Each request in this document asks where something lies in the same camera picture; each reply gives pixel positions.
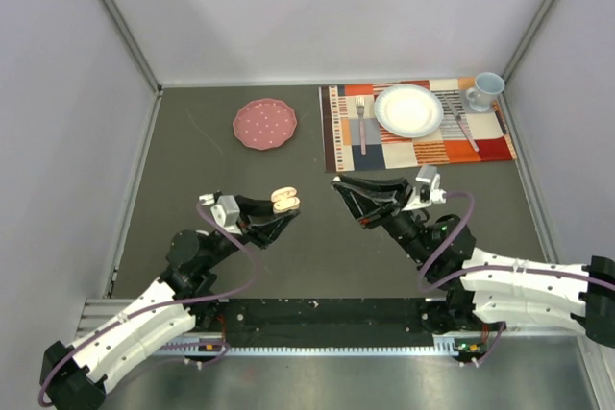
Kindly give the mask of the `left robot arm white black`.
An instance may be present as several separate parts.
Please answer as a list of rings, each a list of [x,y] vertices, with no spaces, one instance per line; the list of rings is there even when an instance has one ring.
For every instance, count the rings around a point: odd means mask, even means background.
[[[270,246],[298,216],[292,186],[267,200],[220,192],[199,197],[197,211],[212,229],[181,230],[172,239],[165,270],[123,310],[69,345],[43,354],[38,404],[42,408],[98,409],[134,368],[174,338],[217,321],[213,268],[249,246]]]

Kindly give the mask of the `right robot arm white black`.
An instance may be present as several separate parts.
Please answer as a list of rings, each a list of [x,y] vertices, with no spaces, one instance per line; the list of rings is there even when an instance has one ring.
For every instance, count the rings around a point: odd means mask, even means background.
[[[440,186],[434,167],[416,182],[375,181],[339,175],[332,180],[353,218],[382,228],[418,270],[423,293],[442,290],[442,301],[423,301],[419,319],[432,333],[535,325],[565,328],[595,343],[614,345],[614,262],[594,256],[587,264],[548,264],[481,249],[470,216],[426,221],[432,205],[455,198]]]

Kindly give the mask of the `white earbud charging case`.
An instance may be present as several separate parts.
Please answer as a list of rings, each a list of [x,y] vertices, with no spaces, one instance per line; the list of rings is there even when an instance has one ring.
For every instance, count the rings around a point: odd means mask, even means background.
[[[292,186],[274,190],[271,193],[270,200],[275,213],[285,213],[287,211],[297,210],[301,203],[301,200],[298,197],[297,189]]]

